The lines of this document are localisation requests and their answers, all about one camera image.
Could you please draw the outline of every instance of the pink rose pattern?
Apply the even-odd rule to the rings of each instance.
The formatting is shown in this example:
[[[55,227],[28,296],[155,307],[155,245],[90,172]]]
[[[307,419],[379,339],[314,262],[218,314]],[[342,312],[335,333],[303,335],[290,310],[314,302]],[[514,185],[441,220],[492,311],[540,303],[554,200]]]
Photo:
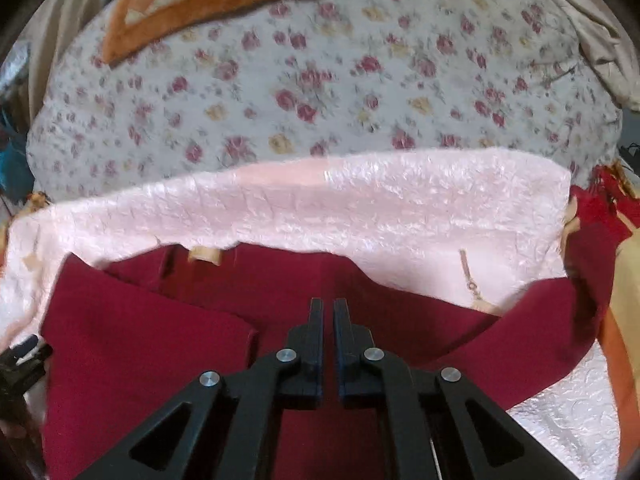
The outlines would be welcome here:
[[[486,146],[548,156],[584,186],[620,131],[549,0],[282,0],[113,69],[110,12],[54,69],[30,133],[55,200],[265,160]]]

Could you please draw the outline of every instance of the red fabric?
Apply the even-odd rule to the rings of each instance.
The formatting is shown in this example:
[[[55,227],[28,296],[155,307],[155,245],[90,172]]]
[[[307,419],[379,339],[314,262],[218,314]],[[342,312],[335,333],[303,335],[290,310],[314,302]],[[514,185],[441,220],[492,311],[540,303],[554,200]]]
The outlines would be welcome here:
[[[580,233],[572,235],[570,241],[579,236]],[[580,245],[576,247],[578,255],[584,252]],[[324,403],[316,412],[285,413],[280,441],[287,443],[287,449],[278,450],[275,469],[278,480],[376,480],[383,476],[382,450],[376,436],[374,413],[342,410],[337,402],[331,334],[331,306],[335,298],[347,298],[352,321],[370,327],[376,344],[381,348],[397,353],[414,367],[437,369],[444,365],[456,366],[504,408],[538,393],[575,367],[593,344],[597,325],[604,312],[603,305],[606,304],[599,303],[599,307],[586,305],[578,309],[578,296],[569,279],[544,280],[531,286],[517,306],[498,319],[444,301],[378,285],[353,262],[332,254],[296,254],[243,244],[226,251],[221,266],[216,267],[205,262],[187,263],[186,250],[183,248],[162,248],[156,252],[158,254],[152,260],[161,257],[166,262],[159,289],[161,294],[201,307],[200,312],[204,317],[222,316],[221,312],[226,312],[242,318],[257,330],[257,354],[281,348],[288,329],[306,321],[310,298],[324,299]],[[580,266],[592,264],[587,260],[592,259],[594,254],[587,251],[585,257],[579,258],[578,270]],[[113,264],[107,272],[125,278],[124,266],[133,267],[131,263],[121,262]],[[145,276],[140,266],[136,269],[139,283],[153,282],[158,272],[157,267],[149,267]],[[606,296],[607,286],[610,295],[610,283],[607,285],[607,280],[610,278],[609,281],[612,281],[612,271],[612,267],[609,273],[603,269],[596,277],[603,284],[597,291],[597,297]],[[148,330],[140,332],[140,327],[123,328],[121,319],[111,317],[103,326],[103,320],[98,321],[97,317],[109,318],[112,314],[98,316],[94,314],[97,307],[88,308],[87,300],[78,295],[76,290],[66,291],[68,288],[77,289],[70,278],[64,279],[68,272],[65,267],[52,300],[52,306],[56,305],[56,308],[50,308],[44,329],[44,336],[53,344],[54,350],[60,352],[58,347],[63,346],[63,352],[68,353],[69,357],[69,361],[53,361],[54,373],[49,390],[49,409],[64,411],[66,418],[49,420],[44,428],[44,443],[50,462],[55,463],[60,452],[73,452],[78,458],[74,464],[84,461],[84,466],[88,466],[90,457],[82,456],[81,449],[71,451],[78,436],[61,431],[61,424],[87,425],[92,431],[82,437],[92,439],[92,449],[101,447],[106,451],[110,446],[103,438],[104,429],[113,424],[114,419],[120,418],[118,403],[124,402],[121,397],[128,397],[127,402],[132,406],[129,416],[122,417],[129,429],[135,427],[142,413],[146,415],[151,410],[150,405],[157,406],[160,403],[154,389],[149,388],[133,370],[144,367],[145,359],[162,361],[168,354],[172,358],[179,355],[182,358],[180,366],[184,368],[184,362],[191,362],[193,354],[176,349],[167,344],[164,338],[149,335]],[[86,273],[91,275],[87,281],[97,279],[100,274],[89,270]],[[102,276],[100,279],[108,280],[112,294],[117,296],[120,286],[127,287],[127,290],[135,288],[113,278]],[[154,298],[155,301],[158,298],[146,294],[148,297],[140,300]],[[82,303],[84,308],[67,305],[73,302]],[[145,303],[144,307],[141,306],[131,315],[148,316],[154,308],[154,304]],[[190,317],[193,307],[185,305],[184,308],[188,316],[180,314],[171,321],[155,319],[156,330],[169,336],[175,330],[178,319],[185,325],[195,323],[195,318]],[[92,320],[92,326],[95,329],[99,327],[99,331],[87,333],[81,326],[80,330],[69,332],[63,329],[64,322],[52,322],[51,319],[58,316],[66,319],[80,317],[85,319],[85,324],[87,320]],[[140,324],[150,323],[146,317],[138,321]],[[119,359],[95,364],[90,374],[99,374],[100,368],[118,368],[122,376],[127,375],[126,388],[122,387],[122,382],[113,381],[110,388],[97,390],[90,378],[72,362],[70,354],[82,353],[87,347],[109,344],[114,334],[120,340],[123,338],[121,330],[126,330],[126,336],[139,344],[152,348],[153,356],[147,355],[143,359],[129,353],[124,360],[123,354],[119,354]],[[226,337],[224,351],[220,347],[212,351],[204,348],[209,339],[210,335],[203,336],[201,332],[191,337],[190,343],[196,347],[202,346],[200,354],[209,352],[206,357],[210,358],[198,362],[202,366],[194,371],[192,377],[210,368],[226,373],[218,361],[222,360],[228,365],[228,353],[238,351],[237,346],[247,348],[246,339],[234,342]],[[130,364],[132,360],[135,360],[135,366]],[[177,381],[168,377],[169,373],[165,372],[171,366],[165,367],[160,376],[165,379],[166,390],[176,392],[186,380]],[[61,367],[65,367],[63,377],[66,376],[67,384],[54,380],[56,368]],[[72,409],[60,410],[56,405],[62,403],[71,406],[78,399],[84,399],[89,392],[94,398],[94,406],[100,406],[96,412],[83,411],[80,416]],[[51,471],[50,478],[70,480],[76,472],[76,469],[56,468]]]
[[[580,225],[601,224],[618,244],[632,233],[618,218],[617,212],[625,215],[635,226],[640,226],[640,200],[628,196],[616,176],[605,166],[596,168],[594,183],[588,190],[571,186],[571,195],[578,199],[576,216]]]
[[[244,369],[256,333],[69,256],[42,334],[55,348],[42,431],[58,480],[82,472],[203,370]]]
[[[140,286],[150,292],[159,292],[170,257],[171,251],[160,248],[113,263],[107,273],[122,282]]]

